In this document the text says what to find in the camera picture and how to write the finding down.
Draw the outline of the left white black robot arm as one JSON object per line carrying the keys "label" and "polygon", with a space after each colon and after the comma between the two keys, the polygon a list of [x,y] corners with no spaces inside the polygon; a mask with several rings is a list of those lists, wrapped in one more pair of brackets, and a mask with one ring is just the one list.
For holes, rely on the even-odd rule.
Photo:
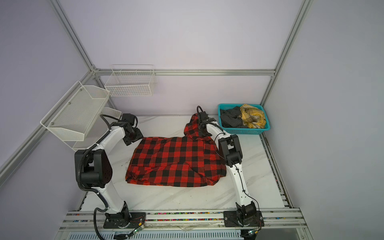
{"label": "left white black robot arm", "polygon": [[133,219],[125,201],[121,199],[112,183],[113,169],[108,158],[118,142],[126,146],[143,138],[138,128],[138,118],[122,114],[121,118],[100,114],[108,130],[92,146],[75,152],[76,182],[80,190],[91,192],[102,201],[106,228],[126,228]]}

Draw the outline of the red black plaid shirt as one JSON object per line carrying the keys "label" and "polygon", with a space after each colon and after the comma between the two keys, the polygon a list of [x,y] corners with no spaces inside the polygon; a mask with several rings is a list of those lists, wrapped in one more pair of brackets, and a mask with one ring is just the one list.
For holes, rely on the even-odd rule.
{"label": "red black plaid shirt", "polygon": [[126,182],[144,186],[197,188],[215,185],[227,175],[225,161],[211,137],[201,137],[192,115],[184,137],[143,138],[126,172]]}

